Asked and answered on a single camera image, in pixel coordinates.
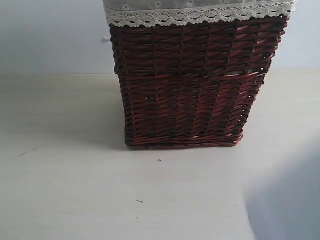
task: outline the white wall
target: white wall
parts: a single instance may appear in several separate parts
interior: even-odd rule
[[[273,68],[320,67],[319,9],[300,0]],[[1,0],[0,74],[112,73],[108,31],[102,0]]]

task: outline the brown wicker basket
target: brown wicker basket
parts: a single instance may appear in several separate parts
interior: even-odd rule
[[[235,146],[289,17],[116,27],[111,41],[134,149]]]

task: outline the white lace edging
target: white lace edging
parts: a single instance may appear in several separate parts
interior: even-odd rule
[[[262,19],[266,16],[289,16],[295,11],[296,0],[277,0],[254,3],[214,5],[185,9],[158,9],[142,11],[115,11],[105,7],[107,22],[116,27],[138,28],[160,26],[186,26],[203,22],[233,22],[234,20]]]

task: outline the basket base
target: basket base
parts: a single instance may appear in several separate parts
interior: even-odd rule
[[[232,136],[230,140],[209,140],[208,137],[203,139],[185,138],[182,142],[157,142],[155,139],[149,139],[152,143],[143,143],[140,141],[132,141],[131,138],[126,137],[125,144],[132,150],[179,150],[179,149],[192,149],[192,148],[211,148],[211,147],[234,147],[238,145],[243,139],[243,132],[238,136]]]

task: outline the wicker basket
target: wicker basket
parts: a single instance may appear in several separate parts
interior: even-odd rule
[[[116,27],[111,41],[134,149],[235,146],[289,17]]]

